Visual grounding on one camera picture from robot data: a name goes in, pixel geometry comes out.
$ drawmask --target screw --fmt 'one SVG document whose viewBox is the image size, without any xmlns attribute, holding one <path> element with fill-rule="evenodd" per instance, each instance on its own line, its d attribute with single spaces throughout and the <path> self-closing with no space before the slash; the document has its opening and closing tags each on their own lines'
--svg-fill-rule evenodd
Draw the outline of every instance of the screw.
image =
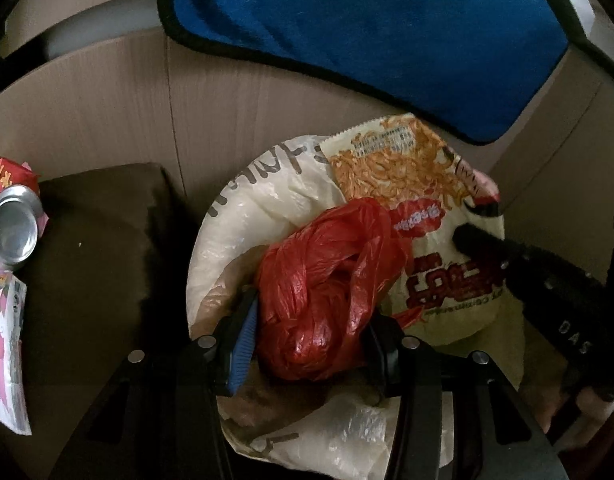
<svg viewBox="0 0 614 480">
<path fill-rule="evenodd" d="M 415 350 L 420 346 L 420 339 L 418 339 L 417 337 L 413 337 L 412 335 L 405 335 L 404 338 L 402 338 L 401 343 L 402 346 L 404 346 L 405 348 Z"/>
<path fill-rule="evenodd" d="M 139 363 L 144 358 L 145 358 L 145 352 L 143 352 L 142 350 L 134 350 L 127 356 L 127 360 L 133 364 Z"/>
<path fill-rule="evenodd" d="M 473 354 L 471 354 L 471 358 L 479 365 L 486 365 L 489 362 L 489 354 L 487 352 L 483 352 L 482 350 L 476 350 Z"/>
<path fill-rule="evenodd" d="M 198 346 L 200 348 L 212 348 L 216 344 L 216 338 L 213 335 L 201 335 L 198 338 Z"/>
</svg>

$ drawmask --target blue mat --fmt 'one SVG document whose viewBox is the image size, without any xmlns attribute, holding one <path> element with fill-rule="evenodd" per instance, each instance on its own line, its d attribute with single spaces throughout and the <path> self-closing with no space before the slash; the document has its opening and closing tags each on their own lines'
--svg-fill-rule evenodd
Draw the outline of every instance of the blue mat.
<svg viewBox="0 0 614 480">
<path fill-rule="evenodd" d="M 318 76 L 475 143 L 503 135 L 567 38 L 545 0 L 158 0 L 194 50 Z"/>
</svg>

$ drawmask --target plastic wrapper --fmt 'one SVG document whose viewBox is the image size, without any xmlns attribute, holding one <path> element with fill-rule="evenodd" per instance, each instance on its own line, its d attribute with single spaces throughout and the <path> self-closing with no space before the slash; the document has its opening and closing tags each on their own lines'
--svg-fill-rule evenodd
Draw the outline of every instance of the plastic wrapper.
<svg viewBox="0 0 614 480">
<path fill-rule="evenodd" d="M 24 403 L 20 331 L 26 285 L 0 270 L 0 422 L 17 434 L 31 434 Z"/>
<path fill-rule="evenodd" d="M 264 254 L 258 357 L 290 381 L 359 365 L 360 333 L 411 260 L 410 240 L 375 199 L 325 211 Z"/>
<path fill-rule="evenodd" d="M 0 192 L 12 184 L 27 186 L 39 194 L 38 176 L 26 164 L 18 164 L 13 160 L 0 156 Z"/>
<path fill-rule="evenodd" d="M 320 151 L 325 139 L 303 136 L 274 146 L 235 175 L 216 197 L 198 233 L 189 267 L 187 318 L 193 338 L 213 332 L 218 320 L 230 314 L 239 289 L 254 283 L 256 269 L 269 245 L 281 242 L 322 212 L 346 202 Z M 439 350 L 462 356 L 475 349 L 487 351 L 517 386 L 522 377 L 524 349 L 522 310 L 511 296 L 503 295 L 501 301 L 506 308 L 500 309 L 493 322 Z M 336 398 L 335 402 L 342 402 L 346 408 L 329 411 L 329 403 Z M 379 413 L 374 408 L 393 410 L 394 416 L 397 413 L 392 404 L 383 405 L 377 391 L 354 370 L 323 381 L 279 381 L 261 372 L 257 359 L 252 361 L 238 393 L 218 398 L 222 430 L 236 452 L 289 468 L 353 480 L 384 478 L 393 438 L 389 423 L 392 415 L 385 415 L 388 423 L 384 441 L 369 438 L 356 447 L 348 430 L 350 424 L 372 432 L 372 428 L 379 428 L 374 424 Z M 314 413 L 324 415 L 309 418 Z M 446 450 L 452 448 L 450 422 L 448 415 L 442 428 L 442 446 Z M 298 429 L 288 432 L 287 428 Z M 287 433 L 292 436 L 278 442 L 276 436 Z M 318 441 L 322 435 L 327 435 L 335 452 L 326 452 Z M 267 438 L 273 439 L 273 449 L 265 451 Z M 363 457 L 358 457 L 359 449 Z"/>
<path fill-rule="evenodd" d="M 504 294 L 500 266 L 470 260 L 452 235 L 471 222 L 504 237 L 496 184 L 412 114 L 360 124 L 321 149 L 345 198 L 375 198 L 412 241 L 414 270 L 391 288 L 383 313 L 431 345 L 458 341 L 493 322 Z"/>
</svg>

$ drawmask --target olive fabric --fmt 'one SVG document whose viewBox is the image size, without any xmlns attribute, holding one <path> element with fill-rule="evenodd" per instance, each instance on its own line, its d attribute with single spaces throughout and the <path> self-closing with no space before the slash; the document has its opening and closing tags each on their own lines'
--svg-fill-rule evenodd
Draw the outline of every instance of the olive fabric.
<svg viewBox="0 0 614 480">
<path fill-rule="evenodd" d="M 45 479 L 132 350 L 188 341 L 184 290 L 198 226 L 162 168 L 132 164 L 40 184 L 44 236 L 16 275 L 28 286 L 23 382 L 32 436 L 0 441 Z"/>
</svg>

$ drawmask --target red plastic bag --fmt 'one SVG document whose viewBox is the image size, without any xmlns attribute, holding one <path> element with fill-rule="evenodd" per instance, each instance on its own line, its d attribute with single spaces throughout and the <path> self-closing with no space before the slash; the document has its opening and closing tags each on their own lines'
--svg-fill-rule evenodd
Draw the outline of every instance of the red plastic bag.
<svg viewBox="0 0 614 480">
<path fill-rule="evenodd" d="M 360 365 L 360 332 L 410 263 L 411 240 L 375 199 L 325 211 L 264 254 L 258 358 L 286 380 Z"/>
</svg>

